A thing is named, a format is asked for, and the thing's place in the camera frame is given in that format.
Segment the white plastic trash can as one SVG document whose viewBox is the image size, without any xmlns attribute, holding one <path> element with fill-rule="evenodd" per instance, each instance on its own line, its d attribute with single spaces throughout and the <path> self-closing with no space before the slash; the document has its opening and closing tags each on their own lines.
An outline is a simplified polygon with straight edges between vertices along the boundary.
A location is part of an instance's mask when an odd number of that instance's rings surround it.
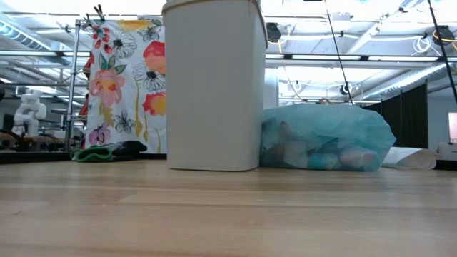
<svg viewBox="0 0 457 257">
<path fill-rule="evenodd" d="M 162 17 L 168 167 L 258 167 L 268 46 L 258 0 L 170 0 Z"/>
</svg>

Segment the blue trash bag with trash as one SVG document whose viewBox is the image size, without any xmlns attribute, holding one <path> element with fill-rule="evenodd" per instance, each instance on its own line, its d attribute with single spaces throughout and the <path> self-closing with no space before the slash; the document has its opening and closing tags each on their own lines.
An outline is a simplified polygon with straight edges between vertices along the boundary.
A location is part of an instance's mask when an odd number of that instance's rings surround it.
<svg viewBox="0 0 457 257">
<path fill-rule="evenodd" d="M 281 106 L 263 112 L 260 164 L 372 172 L 395 142 L 391 127 L 375 111 L 343 104 Z"/>
</svg>

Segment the black cloth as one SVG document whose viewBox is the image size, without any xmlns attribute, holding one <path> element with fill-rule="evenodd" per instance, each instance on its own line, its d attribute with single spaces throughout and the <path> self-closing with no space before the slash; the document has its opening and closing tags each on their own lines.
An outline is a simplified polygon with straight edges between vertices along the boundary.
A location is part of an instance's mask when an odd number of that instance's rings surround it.
<svg viewBox="0 0 457 257">
<path fill-rule="evenodd" d="M 122 141 L 117 143 L 109 143 L 104 145 L 104 148 L 110 150 L 112 155 L 115 157 L 134 156 L 140 152 L 147 150 L 147 146 L 142 144 L 140 141 Z"/>
</svg>

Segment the floral printed cloth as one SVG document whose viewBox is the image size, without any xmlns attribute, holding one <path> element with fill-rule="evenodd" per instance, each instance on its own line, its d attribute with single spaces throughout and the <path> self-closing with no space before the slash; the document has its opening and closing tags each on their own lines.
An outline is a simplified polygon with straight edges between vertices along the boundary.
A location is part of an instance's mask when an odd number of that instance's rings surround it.
<svg viewBox="0 0 457 257">
<path fill-rule="evenodd" d="M 86 146 L 138 141 L 166 153 L 165 26 L 105 20 L 92 28 Z"/>
</svg>

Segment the thin black pole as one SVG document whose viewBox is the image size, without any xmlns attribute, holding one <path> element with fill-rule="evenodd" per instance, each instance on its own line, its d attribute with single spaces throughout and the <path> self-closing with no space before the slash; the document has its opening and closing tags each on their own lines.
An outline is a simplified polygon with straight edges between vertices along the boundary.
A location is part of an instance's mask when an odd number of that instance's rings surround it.
<svg viewBox="0 0 457 257">
<path fill-rule="evenodd" d="M 329 26 L 331 28 L 331 33 L 332 33 L 332 37 L 333 37 L 333 44 L 334 44 L 335 49 L 336 49 L 336 55 L 338 57 L 338 62 L 339 62 L 340 68 L 341 68 L 341 73 L 342 73 L 342 76 L 343 76 L 343 80 L 344 80 L 344 83 L 348 83 L 348 80 L 346 78 L 346 72 L 345 72 L 344 67 L 343 67 L 343 62 L 342 62 L 340 51 L 339 51 L 338 44 L 337 44 L 337 41 L 336 41 L 335 31 L 333 29 L 331 15 L 330 15 L 328 9 L 326 9 L 326 15 L 327 15 L 327 19 L 328 19 L 328 24 L 329 24 Z M 352 95 L 350 94 L 348 97 L 349 97 L 349 102 L 351 103 L 351 105 L 353 105 Z"/>
<path fill-rule="evenodd" d="M 431 13 L 431 17 L 432 17 L 432 20 L 433 20 L 433 25 L 435 27 L 434 34 L 437 35 L 437 37 L 438 37 L 438 42 L 439 42 L 438 45 L 441 48 L 443 62 L 444 62 L 445 67 L 446 67 L 446 72 L 448 74 L 448 79 L 449 79 L 450 86 L 451 86 L 451 89 L 452 89 L 452 92 L 453 92 L 453 97 L 454 97 L 455 102 L 457 103 L 457 88 L 456 88 L 456 86 L 454 84 L 453 75 L 451 73 L 451 66 L 450 66 L 449 61 L 448 61 L 448 57 L 447 57 L 447 53 L 446 53 L 445 46 L 444 46 L 444 43 L 443 43 L 443 39 L 442 39 L 442 36 L 441 36 L 440 28 L 438 26 L 438 22 L 436 20 L 435 14 L 434 14 L 434 10 L 433 10 L 433 7 L 432 7 L 431 0 L 426 0 L 426 1 L 428 3 L 429 11 Z"/>
</svg>

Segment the red cloth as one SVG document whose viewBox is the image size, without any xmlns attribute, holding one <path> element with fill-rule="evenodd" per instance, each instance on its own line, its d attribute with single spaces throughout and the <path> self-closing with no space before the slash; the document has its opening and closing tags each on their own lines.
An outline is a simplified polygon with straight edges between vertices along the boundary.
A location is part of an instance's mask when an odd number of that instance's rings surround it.
<svg viewBox="0 0 457 257">
<path fill-rule="evenodd" d="M 89 60 L 86 62 L 86 64 L 83 67 L 83 72 L 85 77 L 89 80 L 90 79 L 90 74 L 91 74 L 91 65 L 95 62 L 94 55 L 90 52 L 89 53 Z M 83 106 L 80 109 L 79 115 L 80 116 L 86 116 L 88 113 L 89 109 L 89 94 L 85 95 L 85 101 Z"/>
</svg>

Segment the black partition panel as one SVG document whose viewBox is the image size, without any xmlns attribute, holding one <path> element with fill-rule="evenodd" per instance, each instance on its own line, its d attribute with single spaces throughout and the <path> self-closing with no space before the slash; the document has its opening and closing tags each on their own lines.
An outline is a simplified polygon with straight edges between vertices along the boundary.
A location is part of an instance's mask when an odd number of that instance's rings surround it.
<svg viewBox="0 0 457 257">
<path fill-rule="evenodd" d="M 396 137 L 394 146 L 428 148 L 426 84 L 364 108 L 382 115 Z"/>
</svg>

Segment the white rolled sheet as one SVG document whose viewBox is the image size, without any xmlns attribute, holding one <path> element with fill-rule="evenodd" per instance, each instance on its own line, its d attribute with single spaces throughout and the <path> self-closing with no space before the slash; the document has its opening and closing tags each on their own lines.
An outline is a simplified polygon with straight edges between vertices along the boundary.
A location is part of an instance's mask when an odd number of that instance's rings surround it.
<svg viewBox="0 0 457 257">
<path fill-rule="evenodd" d="M 434 152 L 424 148 L 391 147 L 381 166 L 432 170 L 436 167 L 436 157 Z"/>
</svg>

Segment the background wooden table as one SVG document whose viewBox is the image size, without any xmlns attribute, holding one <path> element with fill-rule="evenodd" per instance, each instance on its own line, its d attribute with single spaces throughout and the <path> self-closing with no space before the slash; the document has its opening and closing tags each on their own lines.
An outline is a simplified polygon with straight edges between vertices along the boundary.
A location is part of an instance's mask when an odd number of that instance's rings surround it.
<svg viewBox="0 0 457 257">
<path fill-rule="evenodd" d="M 7 133 L 0 133 L 1 140 L 22 140 L 23 142 L 32 142 L 32 143 L 65 143 L 64 138 L 56 138 L 52 136 L 12 136 Z"/>
</svg>

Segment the bright lit screen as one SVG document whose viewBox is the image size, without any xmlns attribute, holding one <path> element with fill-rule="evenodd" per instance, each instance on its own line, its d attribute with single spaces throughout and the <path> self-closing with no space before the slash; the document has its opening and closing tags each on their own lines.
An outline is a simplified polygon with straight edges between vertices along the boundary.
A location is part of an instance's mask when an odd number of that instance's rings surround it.
<svg viewBox="0 0 457 257">
<path fill-rule="evenodd" d="M 448 113 L 449 138 L 451 143 L 457 143 L 457 112 Z"/>
</svg>

